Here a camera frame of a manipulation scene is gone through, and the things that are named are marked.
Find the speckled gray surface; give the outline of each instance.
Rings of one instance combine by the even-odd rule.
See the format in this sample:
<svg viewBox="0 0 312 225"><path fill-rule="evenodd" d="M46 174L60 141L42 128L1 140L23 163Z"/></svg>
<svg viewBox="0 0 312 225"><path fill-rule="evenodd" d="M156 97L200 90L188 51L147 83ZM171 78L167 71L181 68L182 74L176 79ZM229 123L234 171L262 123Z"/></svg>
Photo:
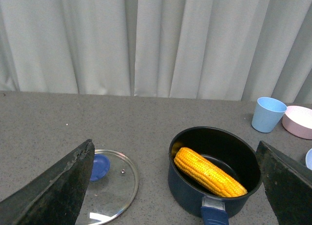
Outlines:
<svg viewBox="0 0 312 225"><path fill-rule="evenodd" d="M264 140L301 163L312 148L312 141L288 133L281 122L269 134L254 130L254 107L254 102L2 92L0 200L91 138L97 149L124 153L139 172L133 203L109 224L202 225L169 191L168 149L178 132L192 126L222 128L255 150ZM278 224L263 186L230 224Z"/></svg>

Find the pot handle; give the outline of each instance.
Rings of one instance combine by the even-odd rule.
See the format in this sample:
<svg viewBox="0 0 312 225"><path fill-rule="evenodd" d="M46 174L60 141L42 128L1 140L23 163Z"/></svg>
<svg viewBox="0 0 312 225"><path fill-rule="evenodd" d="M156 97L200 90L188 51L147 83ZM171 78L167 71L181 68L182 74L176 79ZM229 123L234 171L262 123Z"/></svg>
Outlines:
<svg viewBox="0 0 312 225"><path fill-rule="evenodd" d="M200 212L205 225L229 225L229 216L225 211L224 202L203 197Z"/></svg>

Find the plastic bowl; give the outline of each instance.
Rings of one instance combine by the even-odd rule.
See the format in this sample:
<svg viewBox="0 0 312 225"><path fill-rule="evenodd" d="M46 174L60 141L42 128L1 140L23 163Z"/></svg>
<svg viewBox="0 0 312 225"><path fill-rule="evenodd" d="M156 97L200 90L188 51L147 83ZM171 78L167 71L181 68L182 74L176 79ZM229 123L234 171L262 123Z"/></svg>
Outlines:
<svg viewBox="0 0 312 225"><path fill-rule="evenodd" d="M312 109L296 105L288 106L282 123L293 135L312 140Z"/></svg>
<svg viewBox="0 0 312 225"><path fill-rule="evenodd" d="M310 149L307 152L307 155L306 155L306 166L307 166L307 168L312 170L312 149Z"/></svg>
<svg viewBox="0 0 312 225"><path fill-rule="evenodd" d="M110 161L105 155L94 155L93 168L90 181L97 181L103 178L110 168Z"/></svg>

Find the curtain fold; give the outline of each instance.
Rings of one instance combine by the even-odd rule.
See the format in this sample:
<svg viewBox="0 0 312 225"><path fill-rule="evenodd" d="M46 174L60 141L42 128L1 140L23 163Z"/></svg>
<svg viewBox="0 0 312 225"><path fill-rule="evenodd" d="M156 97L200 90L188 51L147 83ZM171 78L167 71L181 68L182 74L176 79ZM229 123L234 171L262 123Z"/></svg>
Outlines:
<svg viewBox="0 0 312 225"><path fill-rule="evenodd" d="M312 103L312 0L0 0L0 90Z"/></svg>

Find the navy blue pot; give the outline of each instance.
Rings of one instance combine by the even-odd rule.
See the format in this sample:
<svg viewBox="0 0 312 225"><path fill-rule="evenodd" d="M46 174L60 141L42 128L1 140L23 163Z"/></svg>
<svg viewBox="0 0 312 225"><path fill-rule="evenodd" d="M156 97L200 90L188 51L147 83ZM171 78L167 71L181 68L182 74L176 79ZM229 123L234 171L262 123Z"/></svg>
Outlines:
<svg viewBox="0 0 312 225"><path fill-rule="evenodd" d="M173 158L184 146L223 169L239 181L248 193L233 198L219 197L178 170ZM203 217L207 225L228 224L228 218L242 209L262 182L255 151L239 137L218 128L192 127L177 134L170 144L169 161L168 183L172 195L186 211Z"/></svg>

